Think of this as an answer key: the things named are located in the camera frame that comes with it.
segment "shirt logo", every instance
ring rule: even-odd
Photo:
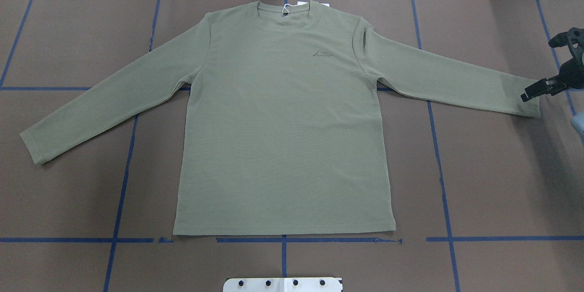
[[[324,57],[329,57],[329,56],[332,56],[332,55],[330,55],[330,53],[328,53],[328,52],[324,52],[324,51],[320,51],[320,50],[319,50],[319,51],[317,51],[317,53],[315,53],[313,56],[324,56]]]

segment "white label sticker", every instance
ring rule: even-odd
[[[306,1],[298,1],[298,5],[304,5],[305,3],[307,3]],[[321,5],[325,5],[326,7],[330,7],[330,4],[328,3],[321,3]]]

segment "sleeve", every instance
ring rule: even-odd
[[[54,159],[130,117],[167,101],[202,69],[210,47],[207,15],[21,133],[35,164]]]
[[[539,117],[539,99],[524,103],[529,78],[442,57],[389,40],[360,18],[353,50],[364,73],[403,96],[439,103]]]

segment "green long-sleeve shirt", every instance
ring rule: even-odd
[[[396,229],[376,83],[405,96],[539,116],[534,80],[388,40],[310,1],[208,13],[21,133],[37,164],[191,83],[176,235]]]

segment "crew neckline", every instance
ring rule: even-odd
[[[272,31],[293,31],[298,28],[305,29],[312,26],[319,18],[318,12],[320,5],[321,4],[316,1],[309,0],[309,2],[303,5],[286,7],[289,13],[300,13],[301,11],[308,11],[308,17],[293,25],[280,25],[274,22],[263,20],[259,17],[259,10],[271,11],[272,13],[281,13],[283,9],[283,6],[281,5],[268,5],[261,1],[255,1],[250,3],[249,12],[252,20],[260,28]]]

